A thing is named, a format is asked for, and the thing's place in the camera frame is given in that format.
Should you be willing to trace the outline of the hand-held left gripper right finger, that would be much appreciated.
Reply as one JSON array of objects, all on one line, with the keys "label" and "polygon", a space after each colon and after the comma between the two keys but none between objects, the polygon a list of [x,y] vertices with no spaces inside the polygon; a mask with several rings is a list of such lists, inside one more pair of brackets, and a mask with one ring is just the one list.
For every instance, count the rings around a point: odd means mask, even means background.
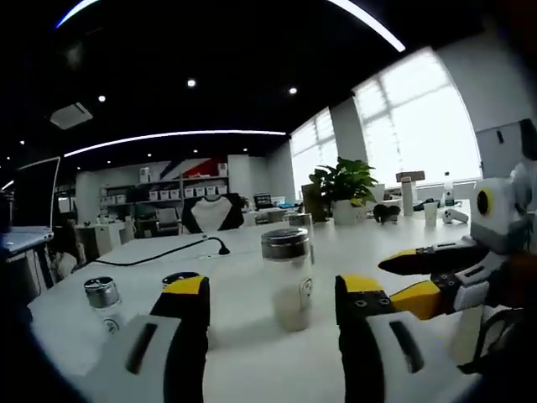
[{"label": "hand-held left gripper right finger", "polygon": [[346,402],[434,402],[461,378],[442,342],[376,280],[335,278]]}]

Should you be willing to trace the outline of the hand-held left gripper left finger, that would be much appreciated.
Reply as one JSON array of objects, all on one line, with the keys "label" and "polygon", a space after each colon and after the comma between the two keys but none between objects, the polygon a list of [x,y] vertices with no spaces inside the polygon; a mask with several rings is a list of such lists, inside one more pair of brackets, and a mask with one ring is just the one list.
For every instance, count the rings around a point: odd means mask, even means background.
[{"label": "hand-held left gripper left finger", "polygon": [[151,311],[105,344],[94,367],[95,402],[202,402],[210,281],[169,276]]}]

